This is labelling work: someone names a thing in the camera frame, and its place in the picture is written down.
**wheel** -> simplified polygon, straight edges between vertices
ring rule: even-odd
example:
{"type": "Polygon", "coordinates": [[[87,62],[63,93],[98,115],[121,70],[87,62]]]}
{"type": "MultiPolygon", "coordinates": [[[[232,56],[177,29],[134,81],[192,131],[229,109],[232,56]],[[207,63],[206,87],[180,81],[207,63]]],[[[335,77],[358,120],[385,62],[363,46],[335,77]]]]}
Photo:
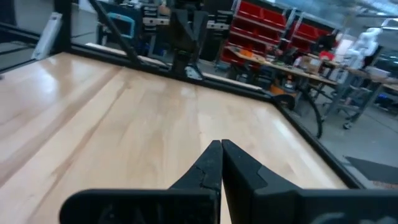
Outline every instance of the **wheel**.
{"type": "Polygon", "coordinates": [[[343,128],[344,128],[345,130],[351,129],[352,126],[353,126],[353,124],[351,124],[351,122],[347,122],[347,123],[344,123],[344,124],[343,124],[343,128]]]}

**lab floor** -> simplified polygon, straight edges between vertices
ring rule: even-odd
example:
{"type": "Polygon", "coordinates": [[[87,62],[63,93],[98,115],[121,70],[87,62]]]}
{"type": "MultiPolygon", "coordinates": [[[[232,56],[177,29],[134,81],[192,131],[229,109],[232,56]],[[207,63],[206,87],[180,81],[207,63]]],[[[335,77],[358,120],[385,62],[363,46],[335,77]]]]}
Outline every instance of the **lab floor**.
{"type": "MultiPolygon", "coordinates": [[[[52,12],[52,0],[15,0],[18,26],[35,32],[41,32],[52,12]]],[[[73,8],[72,35],[75,42],[85,44],[95,42],[96,15],[73,8]]],[[[9,44],[0,45],[0,51],[10,49],[9,44]]],[[[16,60],[30,58],[31,50],[0,56],[0,68],[16,60]]],[[[208,73],[224,76],[215,72],[208,63],[201,63],[201,68],[208,73]]],[[[320,97],[316,103],[325,99],[320,97]]],[[[303,113],[297,117],[310,132],[315,133],[316,122],[310,107],[303,104],[303,113]]],[[[346,168],[367,188],[379,188],[355,169],[346,157],[355,157],[367,161],[378,162],[398,167],[398,120],[394,116],[378,108],[370,107],[358,119],[350,130],[344,130],[342,125],[345,115],[333,114],[323,124],[322,144],[330,150],[346,168]]]]}

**black metal frame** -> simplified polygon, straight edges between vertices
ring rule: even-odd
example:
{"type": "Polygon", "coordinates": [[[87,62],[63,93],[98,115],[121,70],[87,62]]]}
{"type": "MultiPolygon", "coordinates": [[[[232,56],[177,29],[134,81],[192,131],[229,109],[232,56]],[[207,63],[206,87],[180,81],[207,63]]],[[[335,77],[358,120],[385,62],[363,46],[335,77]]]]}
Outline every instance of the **black metal frame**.
{"type": "MultiPolygon", "coordinates": [[[[263,101],[266,103],[272,103],[282,115],[287,119],[287,121],[300,133],[300,135],[313,147],[313,150],[331,167],[331,169],[336,173],[336,175],[347,185],[347,187],[351,189],[365,189],[364,185],[358,181],[352,174],[350,174],[341,164],[341,162],[336,159],[329,151],[326,149],[317,138],[311,135],[308,130],[303,127],[298,121],[296,121],[288,111],[286,111],[278,102],[276,102],[271,96],[269,96],[266,92],[262,90],[253,90],[251,88],[247,88],[241,85],[234,85],[231,83],[223,82],[221,80],[214,80],[211,78],[205,78],[203,80],[194,80],[187,77],[176,76],[168,71],[168,69],[162,69],[159,66],[155,65],[146,65],[145,63],[136,63],[134,61],[134,49],[132,50],[128,45],[125,45],[124,42],[121,42],[121,47],[129,57],[114,54],[112,52],[107,52],[100,49],[94,49],[92,47],[88,47],[81,44],[72,43],[72,33],[71,33],[71,14],[72,14],[72,0],[68,1],[57,1],[54,0],[55,12],[62,14],[62,26],[60,28],[60,34],[58,35],[58,39],[54,45],[54,52],[67,52],[75,55],[79,55],[82,57],[92,58],[95,60],[100,60],[107,63],[112,63],[115,65],[120,65],[123,67],[140,70],[147,73],[152,73],[154,75],[159,75],[162,77],[173,78],[182,82],[191,83],[194,85],[200,85],[207,88],[212,88],[215,90],[221,90],[228,93],[232,93],[239,96],[244,96],[248,98],[252,98],[255,100],[263,101]]],[[[99,16],[104,20],[108,20],[107,25],[112,27],[112,21],[110,21],[104,14],[102,10],[97,10],[99,12],[99,16]]],[[[11,32],[20,32],[21,30],[12,30],[11,32]]],[[[114,34],[121,38],[118,30],[114,34]]],[[[37,43],[36,39],[38,34],[27,33],[19,34],[21,38],[27,38],[26,35],[30,35],[30,41],[33,43],[37,43]]]]}

